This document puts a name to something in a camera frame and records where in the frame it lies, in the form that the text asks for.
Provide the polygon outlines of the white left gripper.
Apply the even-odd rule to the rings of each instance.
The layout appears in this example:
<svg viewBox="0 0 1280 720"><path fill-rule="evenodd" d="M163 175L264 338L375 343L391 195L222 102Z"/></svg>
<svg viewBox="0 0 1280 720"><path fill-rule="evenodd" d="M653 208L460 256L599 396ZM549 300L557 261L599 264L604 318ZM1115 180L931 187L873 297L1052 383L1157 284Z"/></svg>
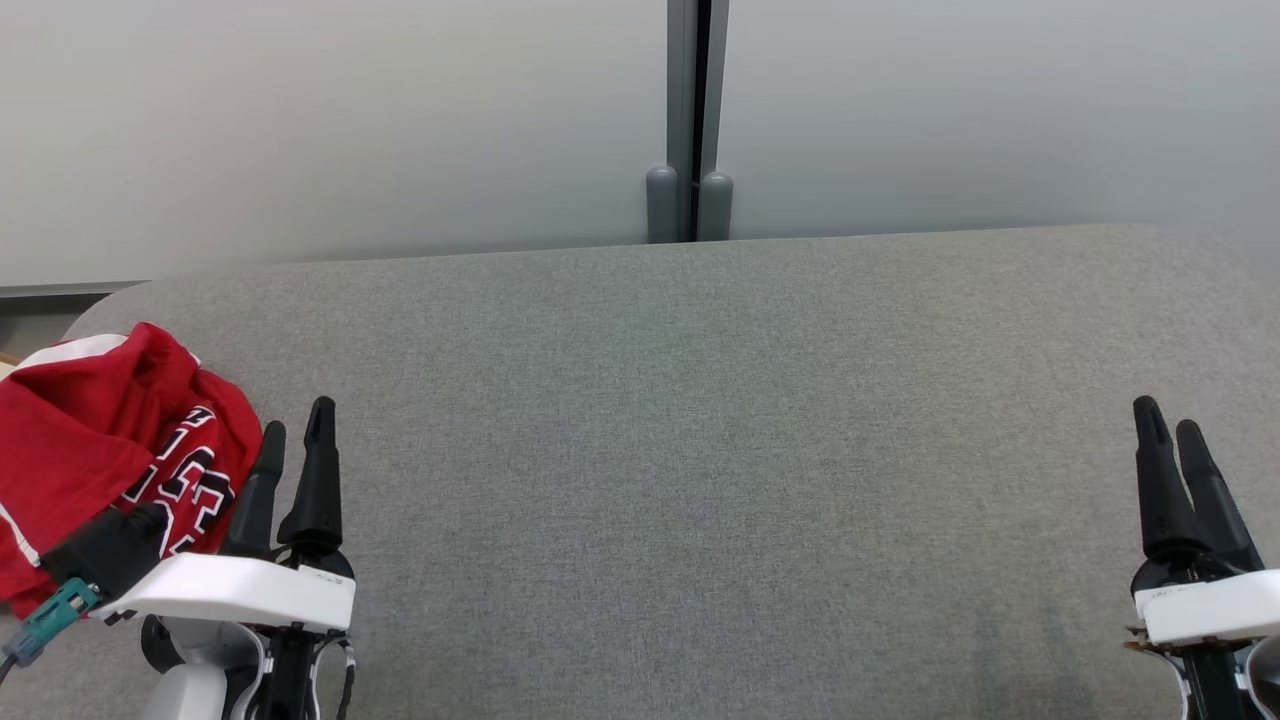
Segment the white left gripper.
<svg viewBox="0 0 1280 720"><path fill-rule="evenodd" d="M165 559L118 600L90 615L104 620L136 612L261 626L300 623L312 633L348 630L356 580L260 560L271 552L285 439L283 423L266 424L259 456L232 510L220 547L225 556L179 553ZM337 404L330 397L317 397L311 407L294 502L276 542L292 562L319 561L338 552L343 543Z"/></svg>

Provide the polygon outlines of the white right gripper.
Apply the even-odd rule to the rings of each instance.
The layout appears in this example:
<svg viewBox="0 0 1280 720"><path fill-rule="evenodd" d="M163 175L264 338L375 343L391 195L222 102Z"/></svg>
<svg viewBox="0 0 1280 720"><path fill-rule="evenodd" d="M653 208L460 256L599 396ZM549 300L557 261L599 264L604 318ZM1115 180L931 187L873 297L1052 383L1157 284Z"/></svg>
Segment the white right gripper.
<svg viewBox="0 0 1280 720"><path fill-rule="evenodd" d="M1132 580L1132 647L1235 647L1276 635L1279 575L1265 564L1198 423L1172 434L1158 402L1133 402L1140 538L1148 561ZM1158 564L1199 553L1233 566L1225 578L1176 582Z"/></svg>

